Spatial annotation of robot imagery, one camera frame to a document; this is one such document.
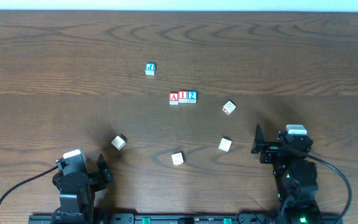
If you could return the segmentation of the blue number 2 block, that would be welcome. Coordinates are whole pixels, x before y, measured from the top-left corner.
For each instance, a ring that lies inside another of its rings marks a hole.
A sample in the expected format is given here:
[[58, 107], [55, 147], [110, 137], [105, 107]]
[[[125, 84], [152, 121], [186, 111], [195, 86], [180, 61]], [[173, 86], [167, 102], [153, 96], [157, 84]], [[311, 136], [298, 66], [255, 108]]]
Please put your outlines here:
[[187, 103], [196, 103], [198, 99], [197, 91], [188, 91]]

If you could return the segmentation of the red letter I block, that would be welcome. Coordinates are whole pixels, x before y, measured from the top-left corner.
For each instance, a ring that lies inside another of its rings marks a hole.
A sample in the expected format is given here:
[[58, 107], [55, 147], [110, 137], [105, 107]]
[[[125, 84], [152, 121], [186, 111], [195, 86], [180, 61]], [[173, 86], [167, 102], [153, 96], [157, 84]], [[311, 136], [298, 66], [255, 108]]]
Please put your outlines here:
[[188, 91], [181, 90], [178, 92], [178, 102], [179, 103], [187, 103], [188, 102]]

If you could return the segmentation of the red letter A block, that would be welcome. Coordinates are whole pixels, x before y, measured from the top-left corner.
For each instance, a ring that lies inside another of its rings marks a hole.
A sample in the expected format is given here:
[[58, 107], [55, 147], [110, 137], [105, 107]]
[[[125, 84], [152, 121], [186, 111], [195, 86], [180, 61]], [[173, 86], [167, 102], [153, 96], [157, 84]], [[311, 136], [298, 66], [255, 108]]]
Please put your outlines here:
[[178, 92], [170, 92], [169, 93], [169, 104], [170, 105], [178, 105], [179, 104]]

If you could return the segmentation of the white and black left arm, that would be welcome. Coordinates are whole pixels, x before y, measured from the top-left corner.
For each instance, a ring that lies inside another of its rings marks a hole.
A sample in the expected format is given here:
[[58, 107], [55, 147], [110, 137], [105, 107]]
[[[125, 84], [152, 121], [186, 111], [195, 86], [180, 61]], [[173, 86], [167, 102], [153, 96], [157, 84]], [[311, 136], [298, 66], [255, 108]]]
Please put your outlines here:
[[94, 207], [95, 193], [113, 181], [112, 173], [102, 154], [96, 161], [98, 169], [89, 173], [81, 153], [57, 161], [59, 172], [52, 182], [60, 191], [60, 207], [50, 223], [108, 223], [109, 217]]

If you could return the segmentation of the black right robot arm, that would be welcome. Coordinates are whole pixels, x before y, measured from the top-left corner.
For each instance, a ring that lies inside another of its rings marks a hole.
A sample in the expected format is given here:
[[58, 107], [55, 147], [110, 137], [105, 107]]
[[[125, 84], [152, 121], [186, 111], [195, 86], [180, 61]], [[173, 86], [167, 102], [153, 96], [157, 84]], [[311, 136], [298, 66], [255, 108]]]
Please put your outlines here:
[[316, 203], [317, 169], [306, 160], [313, 140], [300, 124], [289, 124], [277, 141], [267, 141], [260, 125], [256, 126], [251, 153], [260, 155], [260, 163], [271, 164], [280, 208], [264, 218], [264, 223], [323, 223]]

